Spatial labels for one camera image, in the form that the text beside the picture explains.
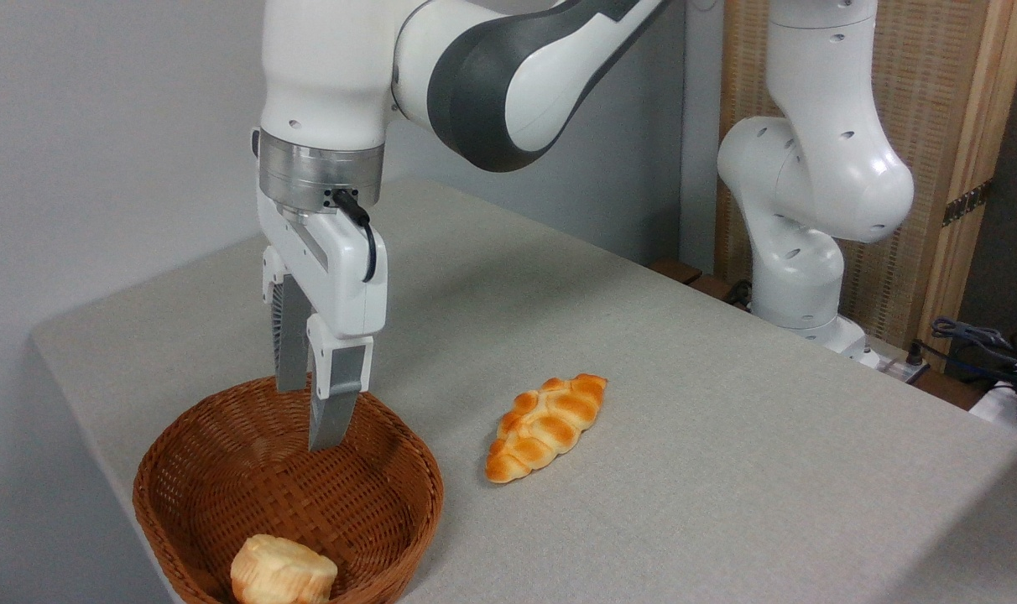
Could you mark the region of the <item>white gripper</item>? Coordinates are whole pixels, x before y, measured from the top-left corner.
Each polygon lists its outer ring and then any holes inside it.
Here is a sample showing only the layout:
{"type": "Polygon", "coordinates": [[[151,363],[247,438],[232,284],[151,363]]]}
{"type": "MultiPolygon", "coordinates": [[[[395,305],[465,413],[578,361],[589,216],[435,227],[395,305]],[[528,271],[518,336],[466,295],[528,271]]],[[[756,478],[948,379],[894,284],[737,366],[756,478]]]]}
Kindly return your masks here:
{"type": "Polygon", "coordinates": [[[328,450],[350,427],[358,395],[369,390],[371,336],[386,321],[386,246],[372,231],[377,271],[366,280],[369,234],[347,214],[313,213],[305,223],[289,221],[262,191],[257,192],[257,214],[270,241],[263,252],[263,302],[270,305],[277,389],[305,389],[309,341],[309,448],[328,450]],[[311,305],[316,313],[310,317],[311,305]]]}

